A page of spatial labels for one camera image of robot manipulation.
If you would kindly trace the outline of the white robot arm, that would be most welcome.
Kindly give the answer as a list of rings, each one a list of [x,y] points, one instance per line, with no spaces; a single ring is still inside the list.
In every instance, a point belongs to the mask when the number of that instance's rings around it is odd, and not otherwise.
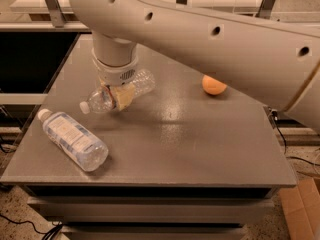
[[[69,0],[93,33],[142,44],[320,131],[320,31],[160,0]]]

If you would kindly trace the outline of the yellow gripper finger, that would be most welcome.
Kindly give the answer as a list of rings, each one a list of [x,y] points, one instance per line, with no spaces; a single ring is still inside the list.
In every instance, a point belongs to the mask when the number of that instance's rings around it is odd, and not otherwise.
[[[117,109],[121,111],[132,103],[135,95],[135,86],[133,83],[121,86],[111,86],[110,91],[116,101]]]

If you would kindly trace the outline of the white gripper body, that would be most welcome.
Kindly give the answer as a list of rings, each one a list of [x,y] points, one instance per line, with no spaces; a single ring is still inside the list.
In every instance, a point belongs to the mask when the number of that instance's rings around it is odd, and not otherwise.
[[[122,66],[109,66],[101,62],[95,53],[92,61],[97,70],[100,82],[104,85],[121,86],[131,82],[138,71],[138,57],[134,56],[130,63]]]

